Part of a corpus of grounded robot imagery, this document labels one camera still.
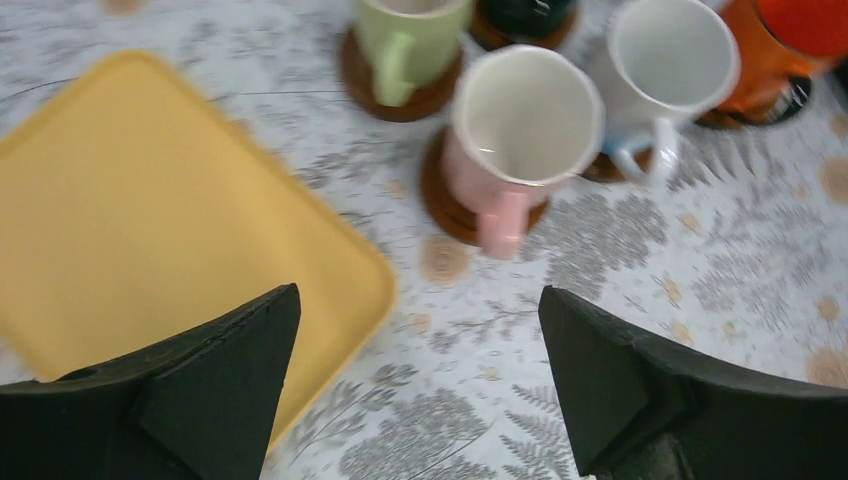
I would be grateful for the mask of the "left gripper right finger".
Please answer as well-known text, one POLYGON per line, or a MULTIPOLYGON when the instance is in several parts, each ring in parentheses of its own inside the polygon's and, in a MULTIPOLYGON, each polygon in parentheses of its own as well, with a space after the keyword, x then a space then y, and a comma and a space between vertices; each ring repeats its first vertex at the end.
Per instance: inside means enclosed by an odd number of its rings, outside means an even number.
POLYGON ((553 286, 538 316, 581 475, 846 477, 844 389, 705 355, 553 286))

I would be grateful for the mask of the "brown wooden coaster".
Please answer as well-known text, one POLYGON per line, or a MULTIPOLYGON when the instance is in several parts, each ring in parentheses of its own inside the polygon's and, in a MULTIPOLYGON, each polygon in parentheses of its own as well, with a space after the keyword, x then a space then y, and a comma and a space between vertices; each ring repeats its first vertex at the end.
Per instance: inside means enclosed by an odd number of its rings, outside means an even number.
POLYGON ((421 195, 430 216, 457 240, 509 259, 545 212, 554 186, 503 174, 465 148, 450 126, 424 155, 421 195))
POLYGON ((710 110, 698 118, 695 123, 712 130, 737 130, 746 126, 745 116, 740 112, 710 110))
MULTIPOLYGON (((652 148, 647 148, 634 154, 634 159, 641 170, 646 170, 650 167, 652 151, 652 148)), ((604 153, 600 153, 581 176, 586 180, 597 183, 629 182, 629 179, 618 170, 611 159, 604 153)))
POLYGON ((553 33, 541 38, 519 38, 510 37, 503 31, 495 28, 484 17, 479 6, 476 6, 468 33, 486 51, 497 50, 513 44, 528 44, 555 50, 569 36, 578 17, 579 9, 574 7, 553 33))
POLYGON ((369 115, 390 122, 407 123, 429 117, 448 104, 463 70, 466 54, 455 56, 449 69, 435 82, 417 88, 400 107, 380 105, 372 92, 372 70, 360 52, 354 29, 347 28, 339 48, 337 63, 349 96, 369 115))

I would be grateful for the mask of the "orange mug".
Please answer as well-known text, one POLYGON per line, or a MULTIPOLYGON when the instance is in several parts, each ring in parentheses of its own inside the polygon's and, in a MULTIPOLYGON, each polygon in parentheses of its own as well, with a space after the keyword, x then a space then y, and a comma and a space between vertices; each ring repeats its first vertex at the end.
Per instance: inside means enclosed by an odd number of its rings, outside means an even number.
POLYGON ((812 80, 847 57, 845 1, 729 1, 720 16, 736 40, 740 75, 715 109, 740 112, 746 126, 799 113, 812 80))

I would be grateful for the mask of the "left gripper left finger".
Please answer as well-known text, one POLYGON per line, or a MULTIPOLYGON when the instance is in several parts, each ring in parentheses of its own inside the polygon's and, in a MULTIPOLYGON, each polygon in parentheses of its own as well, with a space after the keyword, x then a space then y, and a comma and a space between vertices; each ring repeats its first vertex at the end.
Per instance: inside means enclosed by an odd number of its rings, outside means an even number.
POLYGON ((256 479, 301 318, 278 286, 55 381, 1 389, 5 479, 256 479))

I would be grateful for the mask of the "dark green mug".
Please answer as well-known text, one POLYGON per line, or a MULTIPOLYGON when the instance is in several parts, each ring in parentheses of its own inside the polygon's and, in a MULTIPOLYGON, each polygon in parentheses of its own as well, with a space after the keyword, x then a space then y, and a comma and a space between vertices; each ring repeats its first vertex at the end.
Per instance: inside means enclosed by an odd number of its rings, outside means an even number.
POLYGON ((573 11, 572 0, 486 0, 482 10, 489 23, 508 35, 541 38, 557 30, 573 11))

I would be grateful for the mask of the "light green mug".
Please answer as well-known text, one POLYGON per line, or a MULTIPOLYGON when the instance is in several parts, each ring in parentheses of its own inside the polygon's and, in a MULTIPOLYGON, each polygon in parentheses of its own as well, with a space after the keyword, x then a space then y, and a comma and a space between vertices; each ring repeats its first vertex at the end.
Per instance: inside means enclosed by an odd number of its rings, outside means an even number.
POLYGON ((354 33, 378 104, 400 107, 444 74, 461 50, 470 0, 359 0, 354 33))

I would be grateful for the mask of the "yellow tray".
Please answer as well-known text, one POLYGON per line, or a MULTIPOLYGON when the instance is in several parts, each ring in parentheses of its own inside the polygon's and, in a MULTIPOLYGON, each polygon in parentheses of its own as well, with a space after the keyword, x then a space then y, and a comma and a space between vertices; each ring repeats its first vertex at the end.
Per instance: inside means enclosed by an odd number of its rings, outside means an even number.
POLYGON ((1 141, 1 335, 52 381, 295 284, 277 443, 393 311, 386 258, 172 68, 111 55, 1 141))

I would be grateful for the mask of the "pink white mug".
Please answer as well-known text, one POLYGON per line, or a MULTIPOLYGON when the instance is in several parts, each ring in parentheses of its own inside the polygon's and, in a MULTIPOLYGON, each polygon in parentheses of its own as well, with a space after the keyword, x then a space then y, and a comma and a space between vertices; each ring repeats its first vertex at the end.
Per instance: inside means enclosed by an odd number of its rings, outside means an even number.
POLYGON ((459 78, 441 169, 452 197, 476 217, 489 257, 517 252, 533 208, 597 156, 605 107, 594 82, 561 54, 511 45, 459 78))

